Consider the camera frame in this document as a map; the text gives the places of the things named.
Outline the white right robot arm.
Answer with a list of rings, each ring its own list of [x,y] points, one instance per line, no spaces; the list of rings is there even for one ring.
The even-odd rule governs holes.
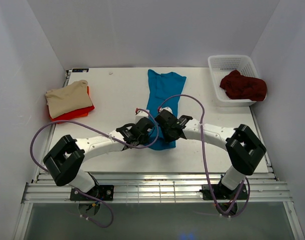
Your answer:
[[[168,143],[178,139],[204,140],[206,144],[227,152],[231,166],[219,183],[212,186],[215,196],[219,199],[229,199],[236,194],[242,180],[254,173],[267,152],[257,135],[245,124],[236,128],[201,124],[191,116],[182,115],[177,118],[166,109],[155,117],[155,121]]]

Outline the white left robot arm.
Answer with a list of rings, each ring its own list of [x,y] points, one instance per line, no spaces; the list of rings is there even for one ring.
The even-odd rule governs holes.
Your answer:
[[[81,169],[82,164],[97,156],[147,145],[154,126],[149,118],[143,117],[137,123],[125,124],[108,135],[74,139],[68,134],[52,147],[43,163],[57,186],[77,188],[86,199],[93,200],[98,196],[99,184],[90,173]]]

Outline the blue t shirt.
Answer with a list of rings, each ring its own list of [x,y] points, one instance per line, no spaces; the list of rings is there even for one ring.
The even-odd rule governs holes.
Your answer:
[[[152,69],[147,72],[148,86],[149,86],[149,98],[146,109],[155,118],[158,115],[158,107],[167,98],[180,95],[186,83],[186,76],[181,76],[175,72],[169,73],[157,73]],[[180,97],[174,97],[166,102],[166,107],[170,107],[172,114],[178,116],[178,104]],[[173,149],[176,147],[176,142],[167,143],[164,140],[161,128],[159,129],[159,135],[157,141],[149,148],[155,151],[162,151],[167,149]]]

